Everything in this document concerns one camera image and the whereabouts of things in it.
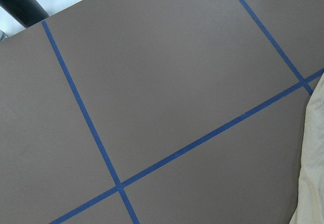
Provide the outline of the beige long-sleeve printed shirt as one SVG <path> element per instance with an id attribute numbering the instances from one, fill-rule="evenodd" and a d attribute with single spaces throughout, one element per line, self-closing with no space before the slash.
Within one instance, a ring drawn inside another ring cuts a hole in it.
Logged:
<path id="1" fill-rule="evenodd" d="M 298 203 L 290 223 L 323 223 L 323 77 L 306 106 Z"/>

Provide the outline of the black water bottle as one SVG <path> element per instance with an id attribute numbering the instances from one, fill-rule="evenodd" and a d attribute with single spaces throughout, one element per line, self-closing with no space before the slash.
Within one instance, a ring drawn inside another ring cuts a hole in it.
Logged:
<path id="1" fill-rule="evenodd" d="M 1 0 L 1 7 L 24 28 L 31 27 L 49 17 L 36 0 Z"/>

